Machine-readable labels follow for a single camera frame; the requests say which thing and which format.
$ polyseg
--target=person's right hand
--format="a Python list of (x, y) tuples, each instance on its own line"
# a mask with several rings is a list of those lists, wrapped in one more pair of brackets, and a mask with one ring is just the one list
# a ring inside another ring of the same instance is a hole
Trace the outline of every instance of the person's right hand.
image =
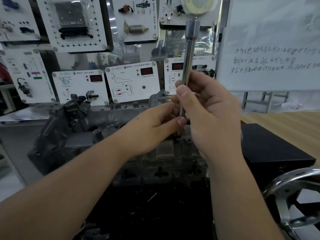
[(241, 153), (240, 102), (213, 78), (192, 71), (189, 87), (176, 82), (180, 103), (190, 117), (192, 139), (205, 158)]

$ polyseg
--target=bolt hole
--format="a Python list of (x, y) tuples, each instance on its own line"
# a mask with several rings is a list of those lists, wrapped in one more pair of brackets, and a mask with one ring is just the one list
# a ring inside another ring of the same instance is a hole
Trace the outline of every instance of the bolt hole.
[(92, 125), (87, 128), (87, 132), (93, 132), (94, 130), (98, 129), (98, 125)]
[(124, 127), (126, 124), (127, 124), (127, 123), (121, 124), (121, 125), (119, 126), (119, 129), (121, 129), (122, 127)]

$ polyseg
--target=white car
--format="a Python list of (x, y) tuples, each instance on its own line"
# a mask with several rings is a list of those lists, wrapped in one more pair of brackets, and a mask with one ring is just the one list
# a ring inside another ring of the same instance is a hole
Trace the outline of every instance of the white car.
[[(206, 42), (196, 42), (195, 48), (194, 48), (194, 55), (197, 55), (197, 52), (207, 51), (209, 49), (211, 49), (211, 47)], [(186, 52), (186, 50), (184, 49), (182, 51), (181, 57), (184, 57), (185, 52)]]

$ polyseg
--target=yellow circular part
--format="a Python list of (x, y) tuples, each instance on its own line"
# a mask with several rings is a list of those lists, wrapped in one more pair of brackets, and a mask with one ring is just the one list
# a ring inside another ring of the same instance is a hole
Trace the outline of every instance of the yellow circular part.
[(207, 0), (206, 3), (203, 3), (202, 7), (197, 7), (194, 3), (198, 3), (198, 0), (185, 0), (186, 7), (191, 14), (204, 14), (208, 12), (214, 4), (214, 0)]

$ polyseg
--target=fingernail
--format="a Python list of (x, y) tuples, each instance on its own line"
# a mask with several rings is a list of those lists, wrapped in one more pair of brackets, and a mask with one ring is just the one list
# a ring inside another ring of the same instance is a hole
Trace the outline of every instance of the fingernail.
[(186, 118), (180, 117), (180, 118), (178, 119), (178, 124), (179, 124), (181, 127), (185, 126), (185, 125), (187, 124)]
[(186, 96), (188, 93), (187, 87), (185, 85), (180, 85), (177, 87), (177, 95), (181, 98)]

